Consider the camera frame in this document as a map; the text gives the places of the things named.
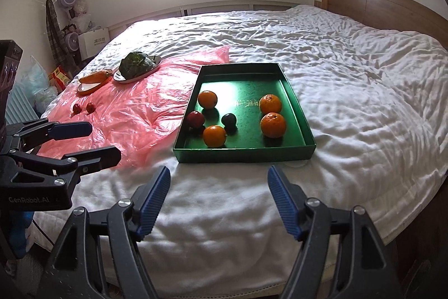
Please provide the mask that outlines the white bed sheet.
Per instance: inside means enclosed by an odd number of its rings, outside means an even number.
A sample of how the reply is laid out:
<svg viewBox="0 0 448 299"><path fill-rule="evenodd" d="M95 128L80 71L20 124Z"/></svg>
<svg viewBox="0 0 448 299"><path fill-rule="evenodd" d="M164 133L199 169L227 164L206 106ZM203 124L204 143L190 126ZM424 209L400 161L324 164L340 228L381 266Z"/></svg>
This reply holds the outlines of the white bed sheet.
<svg viewBox="0 0 448 299"><path fill-rule="evenodd" d="M277 63L286 75L317 148L309 161L282 167L307 194L329 207L363 205L385 243L436 196L447 175L447 50L424 34L377 30L308 5L145 20L112 40L84 73L113 68L132 51L164 61L220 46L229 48L229 64ZM172 185L139 245L159 295L281 291L299 245L268 189L269 165L181 164L174 143L142 168L84 176L73 204L108 208L164 165Z"/></svg>

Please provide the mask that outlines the red apple in tray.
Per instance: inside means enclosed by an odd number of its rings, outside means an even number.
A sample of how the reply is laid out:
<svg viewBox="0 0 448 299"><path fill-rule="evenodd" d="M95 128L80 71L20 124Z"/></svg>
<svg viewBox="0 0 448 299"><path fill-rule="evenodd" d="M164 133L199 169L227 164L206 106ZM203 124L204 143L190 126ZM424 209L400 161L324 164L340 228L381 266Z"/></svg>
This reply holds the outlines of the red apple in tray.
<svg viewBox="0 0 448 299"><path fill-rule="evenodd" d="M199 111L192 111L186 117L186 123L189 128L198 129L205 123L204 115Z"/></svg>

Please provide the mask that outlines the orange small plate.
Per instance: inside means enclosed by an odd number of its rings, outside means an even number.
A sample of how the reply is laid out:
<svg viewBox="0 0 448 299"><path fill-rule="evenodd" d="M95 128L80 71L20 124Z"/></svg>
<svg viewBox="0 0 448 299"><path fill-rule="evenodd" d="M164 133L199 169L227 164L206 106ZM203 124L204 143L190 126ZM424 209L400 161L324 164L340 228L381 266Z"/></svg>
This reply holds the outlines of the orange small plate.
<svg viewBox="0 0 448 299"><path fill-rule="evenodd" d="M109 76L109 77L107 77L107 79L105 79L104 81L102 81L100 83L91 83L91 84L81 83L78 86L77 94L79 96L88 96L88 95L92 94L93 92L96 92L96 90L105 86L108 82L110 82L111 79L112 79L112 76Z"/></svg>

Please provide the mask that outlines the green rectangular tray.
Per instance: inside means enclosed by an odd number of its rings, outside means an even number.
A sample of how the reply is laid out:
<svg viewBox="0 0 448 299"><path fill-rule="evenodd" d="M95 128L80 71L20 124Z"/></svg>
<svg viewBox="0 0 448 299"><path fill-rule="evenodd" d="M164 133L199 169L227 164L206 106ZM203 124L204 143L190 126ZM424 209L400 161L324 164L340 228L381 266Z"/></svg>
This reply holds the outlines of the green rectangular tray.
<svg viewBox="0 0 448 299"><path fill-rule="evenodd" d="M217 94L215 108L204 109L197 97L205 90ZM260 129L263 117L259 100L266 94L280 98L280 114L286 119L286 133L281 138L268 138ZM200 69L186 112L199 111L205 127L220 125L221 118L233 113L236 126L226 128L226 142L220 148L209 148L203 141L203 129L189 128L182 121L173 152L182 163L211 162L283 162L308 160L316 143L302 107L286 75L277 63L217 64Z"/></svg>

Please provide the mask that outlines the orange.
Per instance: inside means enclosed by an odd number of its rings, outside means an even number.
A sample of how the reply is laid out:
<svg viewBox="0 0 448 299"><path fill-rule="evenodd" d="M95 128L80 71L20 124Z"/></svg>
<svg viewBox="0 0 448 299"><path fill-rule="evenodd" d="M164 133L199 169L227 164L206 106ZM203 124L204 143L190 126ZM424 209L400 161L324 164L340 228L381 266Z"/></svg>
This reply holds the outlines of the orange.
<svg viewBox="0 0 448 299"><path fill-rule="evenodd" d="M209 148L220 148L226 142L225 129L219 125L209 126L204 129L203 141Z"/></svg>
<svg viewBox="0 0 448 299"><path fill-rule="evenodd" d="M204 109L212 109L216 107L218 97L213 91L205 90L199 93L197 102Z"/></svg>
<svg viewBox="0 0 448 299"><path fill-rule="evenodd" d="M271 112L280 113L283 108L283 104L280 98L273 94L266 94L263 97L261 97L258 106L260 112L263 115L266 115Z"/></svg>
<svg viewBox="0 0 448 299"><path fill-rule="evenodd" d="M279 113L267 113L260 120L261 132L268 138L281 138L285 134L286 128L286 119Z"/></svg>

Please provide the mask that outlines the purple fan lower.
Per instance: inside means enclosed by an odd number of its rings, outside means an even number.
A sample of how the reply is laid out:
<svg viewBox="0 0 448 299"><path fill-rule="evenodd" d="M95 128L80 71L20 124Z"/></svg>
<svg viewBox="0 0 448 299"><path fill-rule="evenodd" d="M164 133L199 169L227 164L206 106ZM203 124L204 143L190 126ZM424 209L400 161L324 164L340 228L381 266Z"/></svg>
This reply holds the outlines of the purple fan lower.
<svg viewBox="0 0 448 299"><path fill-rule="evenodd" d="M65 35L65 43L67 45L67 49L70 52L75 52L79 49L79 43L78 43L78 33L77 32L71 32Z"/></svg>

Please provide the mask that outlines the small red fruit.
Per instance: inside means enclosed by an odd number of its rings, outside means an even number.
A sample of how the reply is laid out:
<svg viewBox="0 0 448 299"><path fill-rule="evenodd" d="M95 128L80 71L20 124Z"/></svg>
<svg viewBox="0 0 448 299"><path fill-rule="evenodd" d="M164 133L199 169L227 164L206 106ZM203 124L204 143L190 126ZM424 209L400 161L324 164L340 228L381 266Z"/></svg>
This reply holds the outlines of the small red fruit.
<svg viewBox="0 0 448 299"><path fill-rule="evenodd" d="M81 107L78 103L75 103L75 104L73 105L72 112L73 112L75 115L77 115L77 114L79 114L79 113L82 112L82 107Z"/></svg>
<svg viewBox="0 0 448 299"><path fill-rule="evenodd" d="M93 113L93 112L95 112L95 110L96 110L96 107L93 103L87 103L87 106L86 106L87 113L89 113L89 114Z"/></svg>

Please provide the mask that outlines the wooden headboard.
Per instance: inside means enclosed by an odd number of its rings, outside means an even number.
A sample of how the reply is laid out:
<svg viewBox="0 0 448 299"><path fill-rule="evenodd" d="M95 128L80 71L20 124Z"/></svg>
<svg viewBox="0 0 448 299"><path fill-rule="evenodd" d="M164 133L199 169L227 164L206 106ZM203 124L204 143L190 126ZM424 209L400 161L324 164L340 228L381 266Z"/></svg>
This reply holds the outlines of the wooden headboard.
<svg viewBox="0 0 448 299"><path fill-rule="evenodd" d="M376 29L423 33L447 47L447 19L414 0L316 0L314 5Z"/></svg>

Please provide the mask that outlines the orange back right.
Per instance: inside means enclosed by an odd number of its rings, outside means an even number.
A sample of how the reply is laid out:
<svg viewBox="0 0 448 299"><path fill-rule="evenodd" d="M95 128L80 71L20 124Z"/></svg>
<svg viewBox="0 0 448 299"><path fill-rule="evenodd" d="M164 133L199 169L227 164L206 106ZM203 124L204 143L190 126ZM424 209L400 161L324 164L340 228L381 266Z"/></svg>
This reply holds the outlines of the orange back right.
<svg viewBox="0 0 448 299"><path fill-rule="evenodd" d="M283 104L280 98L273 94L266 94L263 97L261 97L258 106L260 112L263 115L266 115L271 112L280 113L283 108Z"/></svg>

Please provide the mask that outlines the plaid hanging cloth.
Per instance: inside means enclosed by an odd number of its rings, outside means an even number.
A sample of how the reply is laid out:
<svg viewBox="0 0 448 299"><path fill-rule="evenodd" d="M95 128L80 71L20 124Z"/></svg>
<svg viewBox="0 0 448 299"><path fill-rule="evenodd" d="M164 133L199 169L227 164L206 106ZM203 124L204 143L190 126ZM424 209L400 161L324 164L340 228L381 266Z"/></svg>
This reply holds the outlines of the plaid hanging cloth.
<svg viewBox="0 0 448 299"><path fill-rule="evenodd" d="M65 71L71 72L73 58L67 49L65 36L60 29L52 0L46 0L46 33L55 64Z"/></svg>

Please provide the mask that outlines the orange back left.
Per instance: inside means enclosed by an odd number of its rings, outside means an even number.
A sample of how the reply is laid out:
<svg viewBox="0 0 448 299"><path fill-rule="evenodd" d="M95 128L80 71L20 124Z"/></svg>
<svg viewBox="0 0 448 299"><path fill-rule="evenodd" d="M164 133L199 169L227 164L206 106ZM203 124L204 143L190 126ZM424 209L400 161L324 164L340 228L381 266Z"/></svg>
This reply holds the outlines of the orange back left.
<svg viewBox="0 0 448 299"><path fill-rule="evenodd" d="M212 109L216 107L218 97L213 91L205 90L199 93L197 102L204 109Z"/></svg>

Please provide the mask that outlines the silver oval plate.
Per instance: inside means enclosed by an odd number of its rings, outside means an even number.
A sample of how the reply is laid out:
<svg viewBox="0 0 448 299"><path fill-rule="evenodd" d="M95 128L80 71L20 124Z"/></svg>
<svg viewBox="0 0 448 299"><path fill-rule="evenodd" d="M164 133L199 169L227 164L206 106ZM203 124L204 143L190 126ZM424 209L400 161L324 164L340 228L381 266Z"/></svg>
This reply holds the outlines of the silver oval plate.
<svg viewBox="0 0 448 299"><path fill-rule="evenodd" d="M143 52L131 52L123 58L113 80L119 84L130 84L139 81L158 70L162 58L147 55Z"/></svg>

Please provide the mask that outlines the green leafy vegetable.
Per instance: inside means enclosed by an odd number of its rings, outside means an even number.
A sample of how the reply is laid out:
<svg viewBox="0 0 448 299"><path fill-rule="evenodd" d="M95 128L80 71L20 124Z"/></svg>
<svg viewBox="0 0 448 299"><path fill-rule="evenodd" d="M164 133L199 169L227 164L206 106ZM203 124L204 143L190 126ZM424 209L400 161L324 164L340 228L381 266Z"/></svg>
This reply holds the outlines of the green leafy vegetable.
<svg viewBox="0 0 448 299"><path fill-rule="evenodd" d="M121 60L118 70L124 79L130 80L152 71L159 63L160 57L135 51Z"/></svg>

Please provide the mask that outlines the blue plastic bag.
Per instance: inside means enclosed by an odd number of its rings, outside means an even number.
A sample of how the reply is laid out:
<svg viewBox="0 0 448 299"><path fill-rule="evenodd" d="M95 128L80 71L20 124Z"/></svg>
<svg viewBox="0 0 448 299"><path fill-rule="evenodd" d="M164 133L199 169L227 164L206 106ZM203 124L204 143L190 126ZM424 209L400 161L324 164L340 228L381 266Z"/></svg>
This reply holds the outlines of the blue plastic bag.
<svg viewBox="0 0 448 299"><path fill-rule="evenodd" d="M29 103L37 114L43 114L50 103L58 96L58 90L51 85L42 65L31 55L28 69L18 82Z"/></svg>

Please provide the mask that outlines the yellow red snack bag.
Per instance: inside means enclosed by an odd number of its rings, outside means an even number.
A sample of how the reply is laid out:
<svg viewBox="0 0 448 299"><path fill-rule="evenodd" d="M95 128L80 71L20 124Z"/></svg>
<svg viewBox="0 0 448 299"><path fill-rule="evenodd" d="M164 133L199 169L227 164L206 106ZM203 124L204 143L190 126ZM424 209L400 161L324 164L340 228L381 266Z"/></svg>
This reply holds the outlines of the yellow red snack bag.
<svg viewBox="0 0 448 299"><path fill-rule="evenodd" d="M58 93L60 93L66 89L67 85L71 82L71 79L64 69L58 66L49 74L49 82L57 89Z"/></svg>

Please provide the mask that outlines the orange front left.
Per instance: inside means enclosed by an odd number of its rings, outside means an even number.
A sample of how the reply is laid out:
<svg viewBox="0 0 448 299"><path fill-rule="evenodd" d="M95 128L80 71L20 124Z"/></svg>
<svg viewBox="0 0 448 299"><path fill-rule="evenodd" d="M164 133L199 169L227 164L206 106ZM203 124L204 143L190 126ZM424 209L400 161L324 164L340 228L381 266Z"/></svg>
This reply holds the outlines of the orange front left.
<svg viewBox="0 0 448 299"><path fill-rule="evenodd" d="M203 141L209 148L220 148L226 142L225 129L219 125L209 126L204 129Z"/></svg>

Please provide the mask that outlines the orange carrot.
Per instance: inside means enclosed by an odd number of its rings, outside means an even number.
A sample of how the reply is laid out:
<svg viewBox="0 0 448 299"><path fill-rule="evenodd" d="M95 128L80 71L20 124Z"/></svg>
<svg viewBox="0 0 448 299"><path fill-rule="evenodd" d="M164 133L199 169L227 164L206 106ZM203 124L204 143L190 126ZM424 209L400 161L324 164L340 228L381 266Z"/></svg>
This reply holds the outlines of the orange carrot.
<svg viewBox="0 0 448 299"><path fill-rule="evenodd" d="M101 84L103 81L109 79L112 76L111 69L103 69L95 71L87 76L81 77L79 82L81 84Z"/></svg>

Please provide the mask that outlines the pink plastic sheet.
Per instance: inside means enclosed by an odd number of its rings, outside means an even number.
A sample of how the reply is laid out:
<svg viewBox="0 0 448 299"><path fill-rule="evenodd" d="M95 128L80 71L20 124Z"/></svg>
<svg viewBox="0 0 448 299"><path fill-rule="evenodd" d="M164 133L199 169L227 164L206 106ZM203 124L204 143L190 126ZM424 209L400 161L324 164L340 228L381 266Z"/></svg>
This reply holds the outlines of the pink plastic sheet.
<svg viewBox="0 0 448 299"><path fill-rule="evenodd" d="M78 84L69 84L48 109L49 121L88 121L90 136L44 143L38 154L55 159L71 152L115 146L122 158L119 168L142 168L155 160L156 150L175 139L200 69L226 64L229 48L208 48L162 61L159 69L133 84L108 82L88 96L77 94ZM75 115L73 105L82 112ZM95 112L87 113L87 103Z"/></svg>

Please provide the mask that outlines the orange front right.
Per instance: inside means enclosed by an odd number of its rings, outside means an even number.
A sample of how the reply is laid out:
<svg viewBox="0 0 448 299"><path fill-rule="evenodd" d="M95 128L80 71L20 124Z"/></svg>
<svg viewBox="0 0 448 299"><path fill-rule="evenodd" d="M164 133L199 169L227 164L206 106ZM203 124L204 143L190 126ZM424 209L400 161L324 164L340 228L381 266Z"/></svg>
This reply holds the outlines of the orange front right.
<svg viewBox="0 0 448 299"><path fill-rule="evenodd" d="M279 113L267 113L260 120L261 132L268 138L281 138L285 134L286 128L286 119Z"/></svg>

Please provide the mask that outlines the dark plum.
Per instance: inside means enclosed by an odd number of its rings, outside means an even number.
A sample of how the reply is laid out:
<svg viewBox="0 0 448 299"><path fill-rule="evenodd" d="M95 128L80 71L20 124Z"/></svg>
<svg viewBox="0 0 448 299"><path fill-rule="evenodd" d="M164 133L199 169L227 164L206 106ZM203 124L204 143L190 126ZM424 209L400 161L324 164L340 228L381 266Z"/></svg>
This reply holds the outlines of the dark plum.
<svg viewBox="0 0 448 299"><path fill-rule="evenodd" d="M230 128L236 126L237 118L233 113L227 113L221 118L221 122L226 128Z"/></svg>

